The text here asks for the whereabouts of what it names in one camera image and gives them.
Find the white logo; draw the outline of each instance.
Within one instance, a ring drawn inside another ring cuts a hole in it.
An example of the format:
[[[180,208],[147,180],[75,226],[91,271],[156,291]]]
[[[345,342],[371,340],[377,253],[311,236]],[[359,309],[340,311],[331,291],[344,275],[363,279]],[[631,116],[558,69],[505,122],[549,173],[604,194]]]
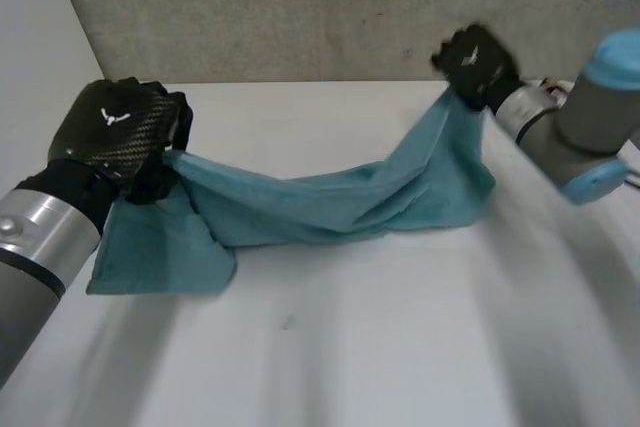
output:
[[[104,120],[107,121],[107,127],[111,127],[117,122],[127,120],[129,117],[131,117],[131,114],[124,114],[122,117],[114,117],[113,115],[107,115],[107,111],[105,109],[102,109],[102,116],[104,117]]]
[[[473,49],[473,53],[471,54],[471,57],[465,57],[464,59],[462,59],[462,65],[473,65],[476,63],[476,60],[478,60],[478,46],[476,45],[476,48]]]

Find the teal cloth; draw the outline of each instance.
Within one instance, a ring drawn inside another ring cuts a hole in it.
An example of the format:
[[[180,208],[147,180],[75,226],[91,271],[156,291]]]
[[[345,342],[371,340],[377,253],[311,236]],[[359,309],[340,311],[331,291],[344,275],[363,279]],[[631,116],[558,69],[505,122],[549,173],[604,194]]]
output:
[[[87,291],[220,292],[236,247],[469,225],[494,186],[480,139],[479,115],[447,90],[384,161],[344,172],[279,180],[168,152],[179,184],[153,205],[116,202]]]

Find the white table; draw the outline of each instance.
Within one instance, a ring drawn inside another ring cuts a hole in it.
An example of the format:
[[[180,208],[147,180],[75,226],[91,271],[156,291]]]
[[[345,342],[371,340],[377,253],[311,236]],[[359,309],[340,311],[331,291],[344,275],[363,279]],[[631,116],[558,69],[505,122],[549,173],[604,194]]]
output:
[[[382,158],[443,84],[176,88],[191,152],[292,177]],[[220,297],[88,297],[87,265],[0,425],[640,425],[640,195],[571,207],[485,132],[472,227],[241,251]]]

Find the light blue joint cap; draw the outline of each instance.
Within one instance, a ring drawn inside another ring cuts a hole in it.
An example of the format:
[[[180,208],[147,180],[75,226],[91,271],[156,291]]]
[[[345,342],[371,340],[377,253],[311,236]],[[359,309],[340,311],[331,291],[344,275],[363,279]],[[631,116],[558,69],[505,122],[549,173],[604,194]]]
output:
[[[640,91],[640,29],[607,37],[584,66],[582,75],[609,89]]]
[[[561,187],[560,193],[576,205],[588,204],[622,185],[629,169],[620,159],[600,164]]]

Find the carbon fiber robotic hand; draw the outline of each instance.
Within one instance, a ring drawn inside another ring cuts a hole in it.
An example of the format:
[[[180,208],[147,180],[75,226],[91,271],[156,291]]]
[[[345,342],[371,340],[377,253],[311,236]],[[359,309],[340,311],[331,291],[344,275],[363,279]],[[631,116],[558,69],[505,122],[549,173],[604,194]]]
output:
[[[186,148],[192,112],[158,82],[98,80],[58,129],[47,168],[0,200],[0,388],[100,242],[118,197],[166,197],[162,164]]]
[[[480,24],[458,30],[431,62],[474,110],[489,106],[495,112],[524,85],[511,54]]]
[[[73,103],[49,149],[49,161],[92,167],[129,202],[168,195],[177,176],[162,164],[166,147],[186,148],[192,111],[182,92],[135,78],[98,80]]]

